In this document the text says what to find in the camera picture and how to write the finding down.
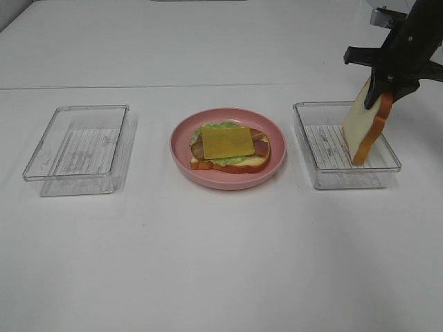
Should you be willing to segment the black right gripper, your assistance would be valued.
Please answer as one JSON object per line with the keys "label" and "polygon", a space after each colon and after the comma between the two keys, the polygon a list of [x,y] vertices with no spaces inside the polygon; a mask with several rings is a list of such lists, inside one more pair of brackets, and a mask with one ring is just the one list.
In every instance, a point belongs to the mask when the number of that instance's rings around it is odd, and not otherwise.
{"label": "black right gripper", "polygon": [[442,81],[442,66],[431,56],[442,41],[442,22],[397,24],[380,48],[348,47],[343,60],[372,69],[365,109],[373,107],[385,92],[392,91],[393,102],[416,92],[420,79]]}

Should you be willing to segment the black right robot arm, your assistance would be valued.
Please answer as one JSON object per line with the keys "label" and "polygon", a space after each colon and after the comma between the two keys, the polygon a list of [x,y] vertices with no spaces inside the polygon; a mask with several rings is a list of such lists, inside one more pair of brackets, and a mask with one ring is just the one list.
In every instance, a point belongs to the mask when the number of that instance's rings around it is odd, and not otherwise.
{"label": "black right robot arm", "polygon": [[431,61],[442,43],[442,2],[416,1],[406,14],[390,15],[390,32],[380,48],[348,47],[343,60],[369,66],[370,85],[364,106],[370,109],[378,97],[392,93],[396,102],[419,88],[421,79],[442,81],[442,65]]}

